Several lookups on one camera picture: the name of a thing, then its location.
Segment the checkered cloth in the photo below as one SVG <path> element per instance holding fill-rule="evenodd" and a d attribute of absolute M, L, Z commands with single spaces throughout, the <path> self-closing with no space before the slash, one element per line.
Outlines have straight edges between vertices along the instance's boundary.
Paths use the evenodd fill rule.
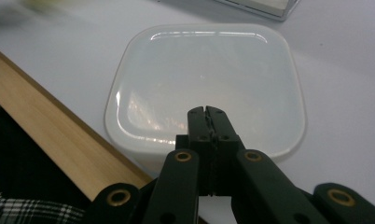
<path fill-rule="evenodd" d="M 62 203 L 5 199 L 0 191 L 0 224 L 75 224 L 84 210 Z"/>

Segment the white table surface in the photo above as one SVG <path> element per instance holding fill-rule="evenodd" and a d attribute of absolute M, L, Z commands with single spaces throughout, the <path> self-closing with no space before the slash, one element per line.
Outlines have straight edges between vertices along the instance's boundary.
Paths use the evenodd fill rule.
<path fill-rule="evenodd" d="M 278 31 L 295 58 L 308 126 L 300 148 L 277 164 L 309 192 L 336 182 L 375 204 L 374 0 L 301 0 L 285 22 L 212 0 L 25 2 L 0 0 L 0 50 L 108 141 L 105 104 L 139 32 L 185 23 L 257 23 Z M 201 201 L 211 223 L 233 223 L 228 209 L 228 199 Z"/>

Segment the plastic container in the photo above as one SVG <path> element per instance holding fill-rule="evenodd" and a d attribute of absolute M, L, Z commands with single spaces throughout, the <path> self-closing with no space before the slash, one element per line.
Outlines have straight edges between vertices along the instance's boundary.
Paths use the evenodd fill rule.
<path fill-rule="evenodd" d="M 158 172 L 186 134 L 187 112 L 224 110 L 247 148 L 270 157 L 295 149 L 305 132 L 299 78 L 285 40 L 253 24 L 150 28 L 126 48 L 105 127 L 114 146 Z"/>

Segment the white plastic container lid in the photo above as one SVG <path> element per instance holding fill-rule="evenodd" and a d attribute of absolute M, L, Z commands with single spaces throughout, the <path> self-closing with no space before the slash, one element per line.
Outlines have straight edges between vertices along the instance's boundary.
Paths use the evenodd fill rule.
<path fill-rule="evenodd" d="M 246 148 L 279 157 L 305 132 L 299 78 L 285 40 L 253 24 L 169 25 L 137 35 L 105 112 L 115 147 L 158 172 L 197 106 L 224 110 Z"/>

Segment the wooden board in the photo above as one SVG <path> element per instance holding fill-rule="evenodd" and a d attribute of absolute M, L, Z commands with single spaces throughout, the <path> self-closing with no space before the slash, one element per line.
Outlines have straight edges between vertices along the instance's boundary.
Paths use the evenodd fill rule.
<path fill-rule="evenodd" d="M 1 52 L 0 105 L 91 200 L 111 184 L 151 180 Z"/>

